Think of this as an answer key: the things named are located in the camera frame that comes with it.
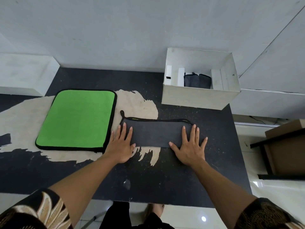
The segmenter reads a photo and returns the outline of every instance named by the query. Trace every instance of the black patterned sleeve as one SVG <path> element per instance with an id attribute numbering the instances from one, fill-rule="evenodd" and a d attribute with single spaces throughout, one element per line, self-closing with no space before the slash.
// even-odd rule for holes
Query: black patterned sleeve
<path id="1" fill-rule="evenodd" d="M 234 229 L 305 229 L 286 211 L 267 198 L 254 200 L 239 216 Z"/>
<path id="2" fill-rule="evenodd" d="M 38 190 L 0 215 L 0 229 L 73 229 L 63 200 L 52 190 Z"/>

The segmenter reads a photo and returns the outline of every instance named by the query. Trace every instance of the white stain on table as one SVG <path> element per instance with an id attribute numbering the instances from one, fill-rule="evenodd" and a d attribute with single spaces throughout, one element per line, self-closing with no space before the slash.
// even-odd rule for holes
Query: white stain on table
<path id="1" fill-rule="evenodd" d="M 112 129 L 115 130 L 122 117 L 120 111 L 125 112 L 125 116 L 146 119 L 157 119 L 158 110 L 152 100 L 144 100 L 137 92 L 119 90 L 117 93 L 117 103 L 114 114 Z M 0 113 L 0 135 L 9 133 L 11 144 L 0 147 L 0 152 L 10 152 L 14 149 L 27 149 L 28 151 L 41 151 L 42 156 L 47 156 L 52 162 L 76 161 L 77 163 L 86 160 L 95 161 L 101 156 L 100 153 L 90 151 L 55 151 L 40 150 L 35 146 L 35 140 L 40 127 L 50 109 L 54 96 L 40 97 L 25 100 L 16 106 Z M 141 161 L 146 153 L 152 152 L 150 164 L 155 165 L 158 160 L 159 147 L 142 147 L 140 151 Z"/>

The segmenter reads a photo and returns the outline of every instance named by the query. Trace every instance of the person's right arm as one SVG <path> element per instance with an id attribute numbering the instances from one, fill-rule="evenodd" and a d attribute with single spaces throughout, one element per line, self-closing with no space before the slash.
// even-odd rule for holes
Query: person's right arm
<path id="1" fill-rule="evenodd" d="M 185 127 L 182 128 L 180 149 L 172 142 L 169 145 L 182 163 L 193 168 L 220 218 L 227 228 L 233 229 L 240 214 L 257 197 L 249 194 L 209 166 L 204 157 L 206 143 L 207 137 L 199 146 L 199 128 L 193 125 L 189 141 L 187 140 Z"/>

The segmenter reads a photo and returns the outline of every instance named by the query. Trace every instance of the green microfiber towel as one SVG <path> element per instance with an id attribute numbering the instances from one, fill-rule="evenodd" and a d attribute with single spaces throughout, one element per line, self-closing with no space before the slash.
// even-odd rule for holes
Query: green microfiber towel
<path id="1" fill-rule="evenodd" d="M 117 95 L 109 90 L 63 90 L 52 103 L 36 146 L 43 150 L 104 152 Z"/>

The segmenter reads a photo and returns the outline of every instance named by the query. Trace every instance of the forearm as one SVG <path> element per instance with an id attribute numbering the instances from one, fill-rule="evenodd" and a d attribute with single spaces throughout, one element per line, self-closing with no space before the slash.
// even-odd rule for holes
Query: forearm
<path id="1" fill-rule="evenodd" d="M 65 203 L 73 227 L 82 216 L 101 182 L 115 165 L 116 162 L 112 158 L 103 155 L 97 161 L 50 187 Z"/>
<path id="2" fill-rule="evenodd" d="M 202 161 L 192 168 L 224 224 L 227 228 L 233 229 L 242 211 L 257 197 L 222 176 L 206 161 Z"/>

